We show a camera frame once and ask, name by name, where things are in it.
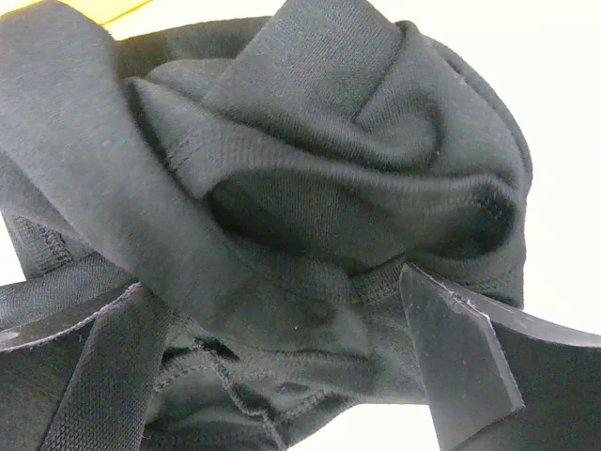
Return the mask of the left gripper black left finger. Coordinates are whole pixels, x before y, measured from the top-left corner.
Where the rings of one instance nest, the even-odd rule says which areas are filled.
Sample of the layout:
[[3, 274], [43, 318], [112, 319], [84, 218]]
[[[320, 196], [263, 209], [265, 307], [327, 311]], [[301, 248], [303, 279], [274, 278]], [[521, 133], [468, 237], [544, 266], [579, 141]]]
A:
[[2, 449], [140, 445], [140, 285], [2, 331]]

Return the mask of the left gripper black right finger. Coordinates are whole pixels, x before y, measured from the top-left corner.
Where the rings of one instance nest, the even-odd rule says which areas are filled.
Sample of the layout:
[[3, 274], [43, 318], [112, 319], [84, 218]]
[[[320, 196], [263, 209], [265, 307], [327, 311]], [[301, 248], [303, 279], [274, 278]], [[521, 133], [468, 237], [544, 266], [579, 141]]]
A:
[[441, 449], [599, 451], [599, 335], [413, 265], [400, 290]]

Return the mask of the black tank top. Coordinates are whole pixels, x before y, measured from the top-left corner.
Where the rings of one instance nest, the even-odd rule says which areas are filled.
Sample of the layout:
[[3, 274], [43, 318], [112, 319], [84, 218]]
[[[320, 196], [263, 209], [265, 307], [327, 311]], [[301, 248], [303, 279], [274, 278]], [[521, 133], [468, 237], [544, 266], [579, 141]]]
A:
[[122, 41], [58, 1], [1, 20], [1, 325], [140, 285], [137, 450], [425, 403], [402, 268], [521, 307], [531, 183], [488, 83], [365, 1]]

